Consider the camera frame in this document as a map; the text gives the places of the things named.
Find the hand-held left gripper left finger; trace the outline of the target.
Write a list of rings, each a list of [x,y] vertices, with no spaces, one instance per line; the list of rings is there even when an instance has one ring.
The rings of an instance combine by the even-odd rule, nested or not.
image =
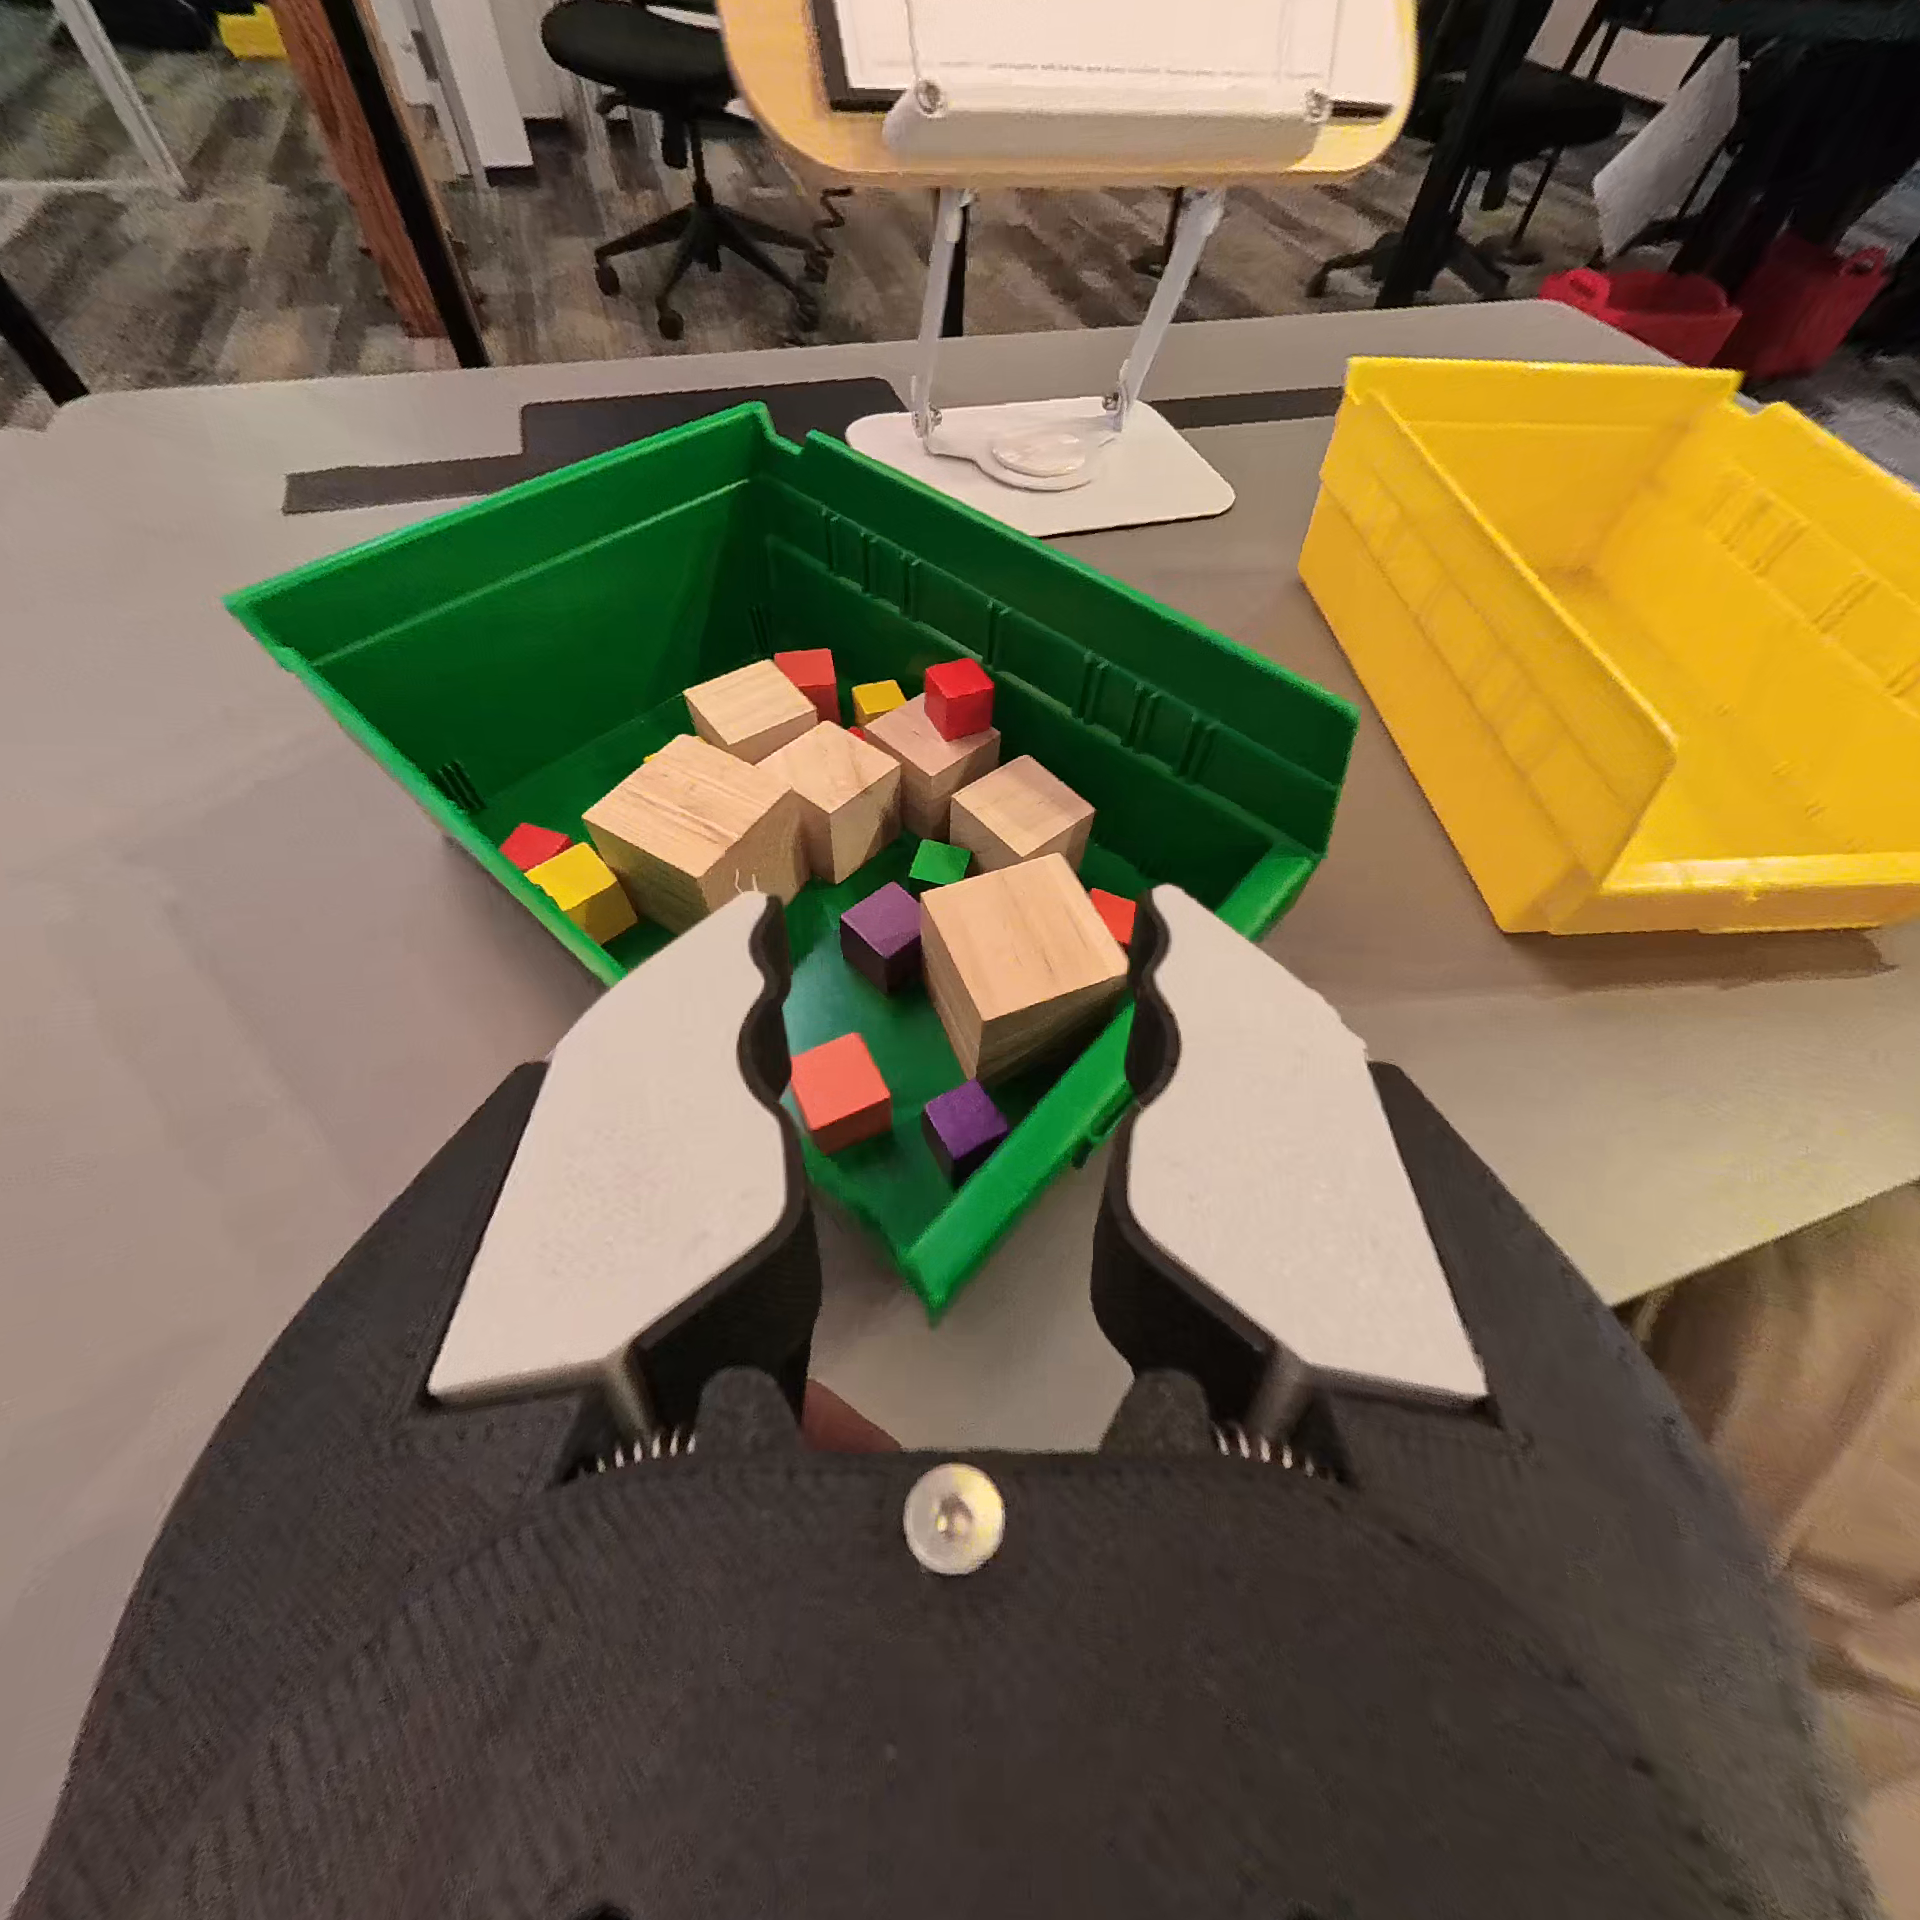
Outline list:
[[[802,1416],[825,1297],[795,1122],[784,908],[748,891],[611,987],[552,1049],[449,1331],[441,1406],[586,1389],[660,1442],[710,1381]]]

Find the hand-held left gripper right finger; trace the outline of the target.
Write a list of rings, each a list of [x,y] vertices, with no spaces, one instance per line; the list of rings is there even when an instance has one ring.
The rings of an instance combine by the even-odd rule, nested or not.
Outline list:
[[[1475,1410],[1487,1372],[1367,1048],[1327,996],[1185,889],[1142,900],[1090,1302],[1134,1373],[1288,1442],[1331,1388]]]

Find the scatter of small coloured cubes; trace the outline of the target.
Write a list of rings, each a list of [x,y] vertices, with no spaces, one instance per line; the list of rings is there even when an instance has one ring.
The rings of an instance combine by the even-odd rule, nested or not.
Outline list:
[[[993,692],[986,675],[975,664],[946,664],[930,669],[921,701],[936,729],[936,720],[944,710],[950,691]],[[601,882],[608,873],[590,853],[588,840],[582,845],[569,845],[550,857],[547,864],[531,869],[527,877],[535,886],[545,889],[547,898],[567,915],[576,930],[588,932],[596,941],[604,932],[620,939],[641,924],[628,916],[628,908],[622,898],[618,898],[618,893],[604,891]],[[1092,896],[1092,900],[1095,910],[1106,921],[1100,898]],[[660,945],[646,955],[646,962],[680,938],[658,928],[650,930],[660,934]],[[874,993],[870,978],[847,968],[847,962],[842,962],[842,969],[851,971],[858,982],[865,982],[872,1000],[898,995]],[[919,995],[921,1004],[936,1016],[921,980],[918,980],[907,993]],[[938,1091],[934,1100],[938,1115],[930,1122],[930,1129],[940,1138],[940,1160],[950,1168],[946,1177],[956,1181],[963,1176],[960,1166],[966,1162],[979,1162],[991,1147],[996,1147],[1006,1138],[1009,1122],[993,1105],[991,1083],[960,1069],[943,1021],[940,1028],[944,1064],[956,1065],[963,1080],[953,1089]],[[865,1038],[862,1028],[842,1021],[835,1032],[825,1032],[808,1048],[795,1048],[791,1040],[787,1045],[791,1059],[787,1092],[799,1102],[801,1125],[817,1152],[828,1157],[840,1154],[894,1131],[897,1096],[902,1091],[898,1068],[874,1054],[874,1045]]]

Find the pile of plain wooden cubes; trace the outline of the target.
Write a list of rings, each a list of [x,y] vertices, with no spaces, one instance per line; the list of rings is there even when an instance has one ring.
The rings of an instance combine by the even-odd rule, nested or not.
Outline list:
[[[672,934],[728,905],[825,912],[872,989],[918,980],[986,1083],[1076,1045],[1124,955],[1076,877],[1090,809],[994,729],[940,734],[923,701],[828,708],[828,656],[764,656],[680,696],[684,729],[582,814],[628,916]]]

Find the yellow plastic box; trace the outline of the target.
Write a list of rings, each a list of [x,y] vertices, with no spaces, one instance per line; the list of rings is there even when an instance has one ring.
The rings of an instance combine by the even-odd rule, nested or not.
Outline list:
[[[1505,932],[1918,912],[1918,499],[1739,374],[1366,354],[1302,578]]]

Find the green plastic box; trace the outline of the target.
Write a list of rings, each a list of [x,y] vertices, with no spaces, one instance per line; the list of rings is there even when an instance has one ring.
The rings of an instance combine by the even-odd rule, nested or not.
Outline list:
[[[608,987],[660,945],[576,930],[527,873],[588,834],[586,805],[684,729],[681,692],[764,656],[828,656],[851,726],[975,664],[936,726],[999,734],[1092,806],[1079,880],[1124,964],[1170,882],[1267,932],[1329,851],[1355,708],[1163,603],[1060,557],[761,404],[686,422],[232,600],[483,872]],[[898,1068],[890,1137],[804,1171],[943,1316],[1020,1213],[1122,1113],[1124,980],[1076,1048],[991,1083],[1006,1138],[946,1177],[944,1064],[915,993],[872,1000],[825,912],[784,910],[795,1048],[848,1021]]]

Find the person's beige trousers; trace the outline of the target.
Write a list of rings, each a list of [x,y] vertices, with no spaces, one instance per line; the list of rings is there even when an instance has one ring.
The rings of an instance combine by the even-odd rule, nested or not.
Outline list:
[[[1918,1186],[1618,1315],[1795,1595],[1887,1915],[1918,1915]]]

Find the large black tape patch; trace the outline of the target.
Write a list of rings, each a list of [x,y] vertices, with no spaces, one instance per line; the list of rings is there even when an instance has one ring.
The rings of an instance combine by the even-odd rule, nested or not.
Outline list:
[[[820,432],[843,438],[858,419],[902,406],[881,378],[831,378],[782,386],[660,392],[588,401],[540,401],[520,409],[510,453],[425,465],[361,465],[296,470],[284,483],[284,516],[321,516],[491,497],[559,468],[667,430],[759,403],[780,436]]]

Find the white desk stand with board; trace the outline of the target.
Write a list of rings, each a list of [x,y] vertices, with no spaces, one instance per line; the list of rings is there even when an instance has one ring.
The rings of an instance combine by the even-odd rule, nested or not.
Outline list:
[[[1033,538],[1222,516],[1233,485],[1145,401],[1230,189],[1344,178],[1392,147],[1415,6],[724,2],[737,88],[831,185],[938,194],[906,404],[852,420],[866,459]],[[1102,392],[938,401],[979,189],[1182,189],[1168,264]]]

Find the thin black tape strip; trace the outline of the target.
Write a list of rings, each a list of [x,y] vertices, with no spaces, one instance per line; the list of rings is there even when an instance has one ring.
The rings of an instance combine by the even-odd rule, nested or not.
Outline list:
[[[1327,386],[1167,398],[1152,406],[1178,430],[1211,430],[1334,419],[1339,403],[1342,388]]]

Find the low red plastic bin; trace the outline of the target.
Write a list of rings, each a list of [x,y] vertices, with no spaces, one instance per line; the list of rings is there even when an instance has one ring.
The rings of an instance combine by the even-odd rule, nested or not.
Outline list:
[[[1686,368],[1711,368],[1735,337],[1743,309],[1698,275],[1569,270],[1543,280],[1537,297],[1564,305]]]

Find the black office chair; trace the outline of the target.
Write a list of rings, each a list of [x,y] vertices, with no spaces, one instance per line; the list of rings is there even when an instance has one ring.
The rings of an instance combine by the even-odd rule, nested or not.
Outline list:
[[[1622,99],[1595,80],[1530,60],[1550,2],[1417,2],[1415,90],[1403,136],[1426,145],[1415,202],[1366,252],[1327,258],[1308,280],[1319,299],[1339,273],[1362,273],[1378,307],[1411,305],[1449,275],[1476,299],[1505,299],[1507,270],[1460,226],[1473,189],[1497,211],[1511,177],[1564,148],[1618,132]]]
[[[804,342],[820,324],[815,243],[724,206],[710,181],[704,138],[746,125],[729,110],[737,84],[715,4],[561,2],[545,12],[540,34],[553,67],[604,92],[601,112],[651,116],[665,168],[691,181],[686,203],[593,252],[596,291],[618,296],[620,258],[667,250],[655,307],[658,333],[674,342],[684,333],[674,296],[688,270],[720,273],[734,256],[788,297],[788,340]]]

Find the brown wooden post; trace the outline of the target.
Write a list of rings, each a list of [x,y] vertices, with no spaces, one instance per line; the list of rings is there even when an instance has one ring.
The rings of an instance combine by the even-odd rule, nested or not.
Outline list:
[[[488,368],[483,320],[371,4],[273,2],[281,43],[400,326]]]

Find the white metal frame leg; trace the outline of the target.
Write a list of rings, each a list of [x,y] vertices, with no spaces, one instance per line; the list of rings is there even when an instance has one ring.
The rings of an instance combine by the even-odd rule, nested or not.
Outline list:
[[[132,141],[135,155],[143,160],[150,178],[177,200],[186,200],[190,193],[188,178],[153,121],[146,101],[138,92],[128,67],[112,48],[112,40],[96,6],[92,2],[54,2],[54,12],[76,43],[120,128]]]

